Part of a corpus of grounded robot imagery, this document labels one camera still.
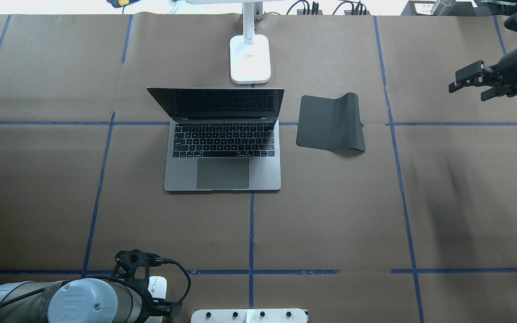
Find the ur logo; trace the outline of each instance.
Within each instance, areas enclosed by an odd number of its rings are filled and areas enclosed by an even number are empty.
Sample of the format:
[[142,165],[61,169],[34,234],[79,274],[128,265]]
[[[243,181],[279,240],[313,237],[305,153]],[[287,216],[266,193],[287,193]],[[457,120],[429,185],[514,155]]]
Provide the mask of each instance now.
[[61,309],[61,323],[78,323],[79,309],[84,305],[82,295],[62,296],[59,308]]

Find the desk lamp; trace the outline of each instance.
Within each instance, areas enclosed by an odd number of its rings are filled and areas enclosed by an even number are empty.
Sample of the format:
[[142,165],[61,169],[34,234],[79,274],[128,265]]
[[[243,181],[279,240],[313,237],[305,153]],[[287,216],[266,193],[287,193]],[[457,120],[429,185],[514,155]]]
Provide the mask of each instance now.
[[253,0],[186,0],[189,4],[242,2],[242,35],[230,39],[230,78],[236,84],[266,83],[271,79],[271,54],[265,35],[254,33],[255,12],[262,16],[263,2]]

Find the laptop screen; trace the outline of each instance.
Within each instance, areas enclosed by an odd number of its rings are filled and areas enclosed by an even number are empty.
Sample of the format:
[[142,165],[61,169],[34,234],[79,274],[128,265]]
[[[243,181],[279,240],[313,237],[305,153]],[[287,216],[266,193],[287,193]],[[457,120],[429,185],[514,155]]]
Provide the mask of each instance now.
[[282,88],[147,88],[171,118],[278,117]]

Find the cable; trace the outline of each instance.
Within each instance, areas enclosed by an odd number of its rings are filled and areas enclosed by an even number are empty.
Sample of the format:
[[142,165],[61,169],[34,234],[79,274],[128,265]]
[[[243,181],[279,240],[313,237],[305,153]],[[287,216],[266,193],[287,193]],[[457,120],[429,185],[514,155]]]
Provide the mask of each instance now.
[[[154,306],[150,301],[150,299],[146,299],[145,297],[142,296],[142,292],[141,291],[137,291],[133,286],[129,285],[127,282],[125,282],[125,280],[121,280],[119,278],[115,278],[115,277],[111,277],[111,276],[106,276],[106,275],[98,275],[98,276],[87,276],[86,278],[95,278],[95,279],[103,279],[103,280],[109,280],[111,282],[116,282],[116,283],[119,283],[123,286],[125,286],[126,288],[130,288],[132,289],[133,291],[135,291],[139,296],[141,296],[141,298],[145,301],[145,303],[154,311],[157,311],[157,312],[162,312],[162,311],[165,311],[165,310],[169,310],[169,309],[172,309],[173,307],[175,306],[178,306],[179,304],[181,304],[185,298],[187,298],[187,295],[189,293],[189,290],[191,290],[191,277],[188,275],[188,272],[185,270],[185,268],[183,268],[183,266],[181,266],[181,264],[179,262],[177,262],[176,260],[173,260],[173,259],[168,259],[168,258],[164,258],[165,260],[165,263],[168,263],[168,264],[174,264],[175,266],[178,266],[179,269],[181,269],[181,271],[183,272],[183,274],[185,274],[185,277],[187,277],[187,289],[185,290],[185,293],[183,294],[183,296],[178,300],[178,301],[175,301],[175,302],[171,302],[172,304],[171,305],[168,305],[168,306],[165,306],[165,307],[156,307]],[[74,279],[74,280],[66,280],[64,281],[61,286],[65,286],[66,284],[69,284],[70,282],[73,282],[75,280],[78,280],[78,279]],[[22,299],[25,299],[27,297],[30,297],[30,296],[34,296],[34,295],[37,295],[39,293],[42,293],[43,291],[45,291],[45,288],[39,288],[38,290],[34,290],[32,292],[28,292],[27,294],[23,294],[22,296],[18,296],[16,298],[13,298],[13,299],[10,299],[4,303],[1,303],[0,304],[0,309],[2,307],[6,307],[10,304],[13,304],[15,302],[18,302]]]
[[354,11],[354,10],[355,10],[355,3],[354,3],[354,2],[352,2],[352,1],[343,1],[343,2],[341,2],[341,3],[336,7],[336,9],[334,9],[334,12],[332,13],[332,16],[334,16],[334,14],[338,11],[338,8],[340,8],[340,6],[342,6],[343,4],[351,4],[351,6],[352,6],[352,11]]
[[27,297],[30,297],[30,296],[37,295],[37,294],[39,294],[39,293],[43,292],[44,290],[45,290],[45,288],[39,288],[38,290],[34,290],[34,291],[32,291],[32,292],[28,292],[27,294],[23,294],[22,296],[18,296],[18,297],[16,297],[16,298],[10,299],[10,300],[8,300],[7,302],[1,303],[1,304],[0,304],[0,309],[1,309],[2,307],[6,307],[6,306],[8,306],[8,305],[10,305],[10,304],[13,304],[13,303],[15,303],[15,302],[18,302],[18,301],[20,301],[21,299],[24,299],[24,298],[27,298]]
[[303,14],[306,14],[306,12],[310,12],[310,4],[308,3],[307,0],[298,0],[296,1],[292,6],[291,8],[289,8],[289,10],[287,11],[287,14],[289,14],[289,12],[291,12],[291,10],[293,9],[294,6],[296,6],[299,2],[302,2],[302,5],[304,6],[304,3],[306,2],[306,9],[303,9]]

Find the silver laptop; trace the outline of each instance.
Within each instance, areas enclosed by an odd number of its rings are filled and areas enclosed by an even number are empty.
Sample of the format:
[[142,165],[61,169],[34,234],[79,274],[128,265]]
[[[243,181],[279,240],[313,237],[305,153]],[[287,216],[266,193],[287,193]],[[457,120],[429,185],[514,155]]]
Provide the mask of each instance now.
[[171,117],[167,192],[279,190],[281,88],[147,88]]

